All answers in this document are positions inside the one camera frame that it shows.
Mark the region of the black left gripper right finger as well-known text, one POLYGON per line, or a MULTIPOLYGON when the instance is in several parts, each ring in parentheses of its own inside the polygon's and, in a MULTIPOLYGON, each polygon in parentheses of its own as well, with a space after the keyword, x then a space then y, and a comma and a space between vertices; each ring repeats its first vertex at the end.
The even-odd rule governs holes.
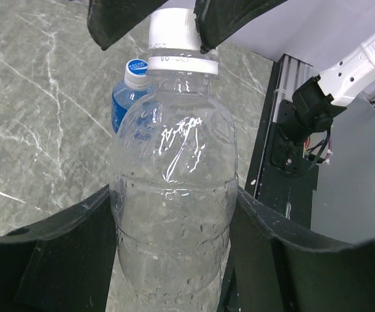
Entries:
POLYGON ((219 311, 375 311, 375 239, 350 244, 240 189, 219 311))

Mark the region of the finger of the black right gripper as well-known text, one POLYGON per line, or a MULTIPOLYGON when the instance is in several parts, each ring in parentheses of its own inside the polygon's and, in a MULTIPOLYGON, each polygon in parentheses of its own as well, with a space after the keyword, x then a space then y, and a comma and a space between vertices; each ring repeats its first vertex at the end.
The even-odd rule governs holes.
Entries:
POLYGON ((165 0, 89 0, 87 27, 93 41, 106 51, 157 10, 165 0))
POLYGON ((197 0, 194 6, 200 53, 206 54, 255 18, 286 0, 197 0))

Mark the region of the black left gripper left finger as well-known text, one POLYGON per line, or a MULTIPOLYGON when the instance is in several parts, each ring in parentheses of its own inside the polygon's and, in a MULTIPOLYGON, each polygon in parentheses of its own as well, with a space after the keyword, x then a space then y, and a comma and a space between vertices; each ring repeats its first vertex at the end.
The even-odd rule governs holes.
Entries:
POLYGON ((109 189, 0 237, 0 311, 105 311, 116 252, 109 189))

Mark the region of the white clear bottle cap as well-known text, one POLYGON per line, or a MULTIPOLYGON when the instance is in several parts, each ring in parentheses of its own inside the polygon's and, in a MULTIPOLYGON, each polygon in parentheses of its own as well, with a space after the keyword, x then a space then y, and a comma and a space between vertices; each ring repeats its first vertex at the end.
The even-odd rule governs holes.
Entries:
POLYGON ((200 35, 192 9, 162 8, 151 14, 148 49, 199 51, 200 35))

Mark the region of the blue label Pocari bottle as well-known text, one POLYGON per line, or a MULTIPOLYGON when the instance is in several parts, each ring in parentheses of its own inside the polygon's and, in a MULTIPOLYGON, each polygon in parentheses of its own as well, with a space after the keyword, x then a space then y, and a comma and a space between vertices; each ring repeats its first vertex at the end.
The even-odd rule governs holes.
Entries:
POLYGON ((125 65, 123 79, 112 89, 111 124, 115 133, 129 108, 138 99, 152 91, 150 78, 146 75, 148 63, 136 58, 125 65))

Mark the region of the clear plastic bottle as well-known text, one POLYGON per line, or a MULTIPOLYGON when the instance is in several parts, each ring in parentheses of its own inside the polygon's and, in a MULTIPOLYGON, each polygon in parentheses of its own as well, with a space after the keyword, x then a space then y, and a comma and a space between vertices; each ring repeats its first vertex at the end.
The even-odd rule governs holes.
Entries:
POLYGON ((112 148, 120 266, 137 311, 216 311, 239 186, 233 117, 210 93, 218 63, 160 50, 148 75, 112 148))

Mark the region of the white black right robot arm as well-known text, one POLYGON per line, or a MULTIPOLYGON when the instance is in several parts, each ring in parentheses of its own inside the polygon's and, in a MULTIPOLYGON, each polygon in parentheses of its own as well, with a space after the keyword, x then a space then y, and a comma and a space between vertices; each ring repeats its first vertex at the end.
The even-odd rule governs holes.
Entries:
POLYGON ((375 1, 91 1, 87 27, 108 49, 149 18, 149 46, 208 54, 237 37, 266 57, 295 49, 320 73, 292 95, 284 132, 297 141, 320 131, 375 81, 375 1))

